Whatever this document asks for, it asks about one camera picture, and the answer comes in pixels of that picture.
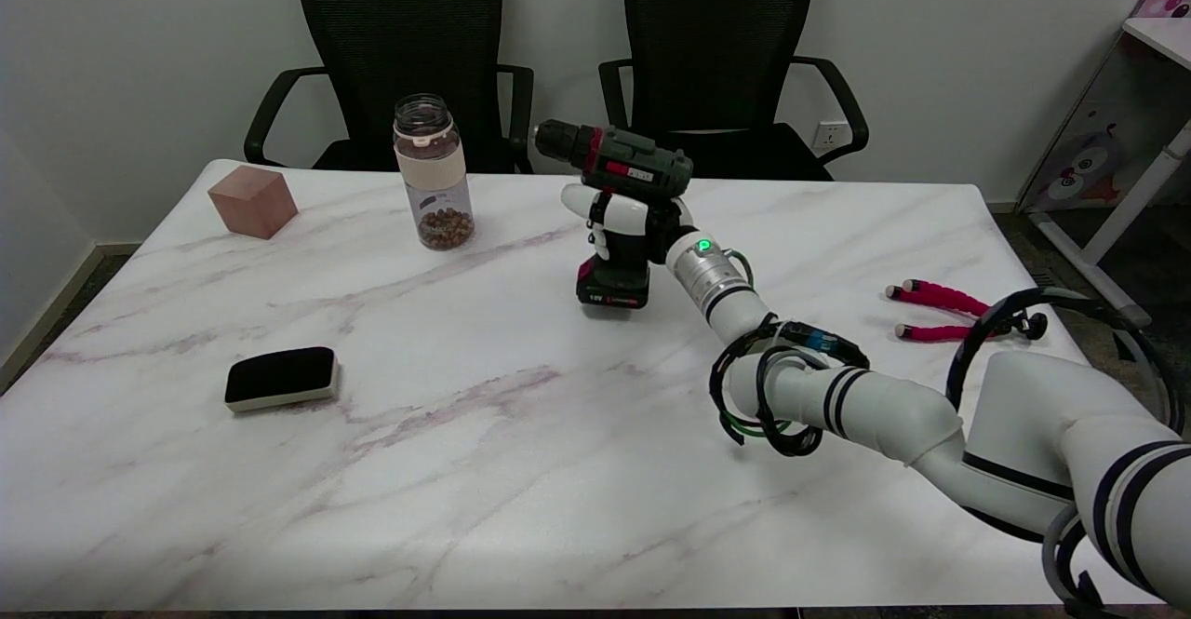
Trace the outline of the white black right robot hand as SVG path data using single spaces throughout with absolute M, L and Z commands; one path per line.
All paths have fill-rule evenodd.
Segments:
M 680 198 L 644 204 L 626 195 L 569 183 L 563 186 L 561 202 L 588 224 L 590 242 L 596 249 L 593 260 L 599 265 L 661 265 L 674 242 L 696 229 Z

